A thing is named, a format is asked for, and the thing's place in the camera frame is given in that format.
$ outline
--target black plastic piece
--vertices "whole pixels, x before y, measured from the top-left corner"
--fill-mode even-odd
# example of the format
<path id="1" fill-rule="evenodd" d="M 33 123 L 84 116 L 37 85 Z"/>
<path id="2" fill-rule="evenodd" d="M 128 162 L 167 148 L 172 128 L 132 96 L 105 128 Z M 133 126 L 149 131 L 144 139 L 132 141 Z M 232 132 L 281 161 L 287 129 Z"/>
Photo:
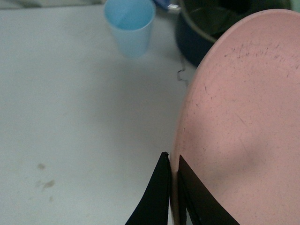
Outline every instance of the black plastic piece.
<path id="1" fill-rule="evenodd" d="M 157 162 L 146 191 L 126 225 L 167 225 L 171 169 L 167 152 Z"/>
<path id="2" fill-rule="evenodd" d="M 239 225 L 217 202 L 182 156 L 178 171 L 180 224 L 185 225 L 186 209 L 193 225 Z"/>

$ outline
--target light blue plastic cup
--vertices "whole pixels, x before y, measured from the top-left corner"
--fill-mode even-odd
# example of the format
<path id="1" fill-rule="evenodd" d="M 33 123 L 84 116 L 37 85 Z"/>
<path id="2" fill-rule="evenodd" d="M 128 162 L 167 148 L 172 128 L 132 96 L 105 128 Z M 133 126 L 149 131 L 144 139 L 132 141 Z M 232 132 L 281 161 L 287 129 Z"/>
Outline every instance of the light blue plastic cup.
<path id="1" fill-rule="evenodd" d="M 152 0 L 107 0 L 104 14 L 121 53 L 135 58 L 147 51 L 155 16 Z"/>

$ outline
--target cup rim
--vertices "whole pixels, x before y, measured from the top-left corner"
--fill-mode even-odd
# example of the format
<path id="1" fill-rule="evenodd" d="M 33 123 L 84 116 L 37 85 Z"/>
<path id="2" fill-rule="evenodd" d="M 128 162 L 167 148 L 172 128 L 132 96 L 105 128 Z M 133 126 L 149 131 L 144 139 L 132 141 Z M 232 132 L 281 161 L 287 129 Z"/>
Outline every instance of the cup rim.
<path id="1" fill-rule="evenodd" d="M 114 29 L 116 29 L 116 30 L 118 30 L 118 31 L 120 31 L 120 32 L 126 32 L 126 33 L 128 33 L 128 32 L 136 32 L 136 31 L 142 30 L 142 29 L 144 29 L 145 27 L 147 27 L 149 24 L 152 23 L 152 21 L 153 21 L 153 19 L 154 19 L 154 17 L 155 17 L 155 14 L 156 14 L 156 6 L 155 6 L 155 4 L 153 3 L 153 1 L 152 1 L 152 0 L 143 0 L 143 1 L 149 2 L 150 5 L 152 6 L 153 13 L 152 13 L 152 17 L 150 18 L 149 22 L 148 22 L 146 25 L 144 25 L 144 26 L 142 26 L 142 27 L 140 27 L 140 28 L 138 28 L 138 29 L 134 29 L 134 30 L 122 29 L 122 28 L 119 28 L 119 27 L 117 27 L 116 25 L 112 24 L 111 22 L 109 22 L 109 20 L 108 20 L 108 18 L 107 18 L 107 16 L 106 16 L 106 11 L 105 11 L 105 9 L 106 9 L 106 7 L 107 7 L 107 3 L 108 3 L 108 2 L 111 2 L 111 1 L 113 1 L 113 0 L 107 0 L 107 1 L 105 2 L 105 4 L 104 4 L 104 10 L 103 10 L 103 12 L 104 12 L 104 17 L 105 17 L 106 21 L 108 22 L 108 24 L 109 24 L 111 27 L 113 27 Z"/>

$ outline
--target table surface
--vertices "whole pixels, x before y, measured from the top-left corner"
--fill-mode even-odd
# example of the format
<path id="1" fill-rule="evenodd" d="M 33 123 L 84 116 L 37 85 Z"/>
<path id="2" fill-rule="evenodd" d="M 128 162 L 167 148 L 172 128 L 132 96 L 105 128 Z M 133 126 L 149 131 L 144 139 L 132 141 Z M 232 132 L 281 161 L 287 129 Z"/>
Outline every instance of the table surface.
<path id="1" fill-rule="evenodd" d="M 0 224 L 125 224 L 172 151 L 186 91 L 174 16 L 158 12 L 134 60 L 101 5 L 1 10 L 0 21 Z"/>

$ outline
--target pink plate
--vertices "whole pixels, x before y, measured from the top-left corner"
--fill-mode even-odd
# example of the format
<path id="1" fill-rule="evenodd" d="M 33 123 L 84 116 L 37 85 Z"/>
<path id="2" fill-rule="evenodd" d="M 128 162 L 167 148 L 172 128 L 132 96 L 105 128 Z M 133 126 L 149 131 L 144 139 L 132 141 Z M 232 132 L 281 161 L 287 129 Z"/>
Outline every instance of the pink plate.
<path id="1" fill-rule="evenodd" d="M 252 14 L 199 65 L 171 153 L 241 225 L 300 224 L 300 14 Z"/>

